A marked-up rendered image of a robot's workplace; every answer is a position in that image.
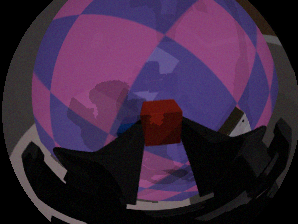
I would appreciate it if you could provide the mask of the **blue cube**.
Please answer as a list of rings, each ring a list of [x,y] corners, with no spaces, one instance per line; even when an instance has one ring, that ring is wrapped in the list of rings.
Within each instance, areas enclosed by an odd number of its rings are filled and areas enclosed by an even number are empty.
[[[136,124],[136,123],[122,124],[121,127],[117,129],[117,132],[116,132],[117,137],[120,136],[121,133],[124,133],[126,129],[129,129],[130,127],[132,127],[133,124]]]

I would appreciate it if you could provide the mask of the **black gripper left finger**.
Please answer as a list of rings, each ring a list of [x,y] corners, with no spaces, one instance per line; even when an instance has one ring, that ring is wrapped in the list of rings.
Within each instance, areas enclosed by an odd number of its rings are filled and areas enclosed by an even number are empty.
[[[138,120],[97,152],[71,151],[60,147],[52,149],[67,171],[69,169],[80,176],[101,181],[128,204],[137,205],[144,148],[144,128]]]

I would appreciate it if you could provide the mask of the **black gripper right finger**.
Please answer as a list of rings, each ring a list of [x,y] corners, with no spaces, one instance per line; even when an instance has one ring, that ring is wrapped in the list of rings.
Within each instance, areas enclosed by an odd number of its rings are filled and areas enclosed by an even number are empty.
[[[239,136],[227,136],[182,116],[181,141],[200,197],[208,196],[238,157],[263,139],[266,125]]]

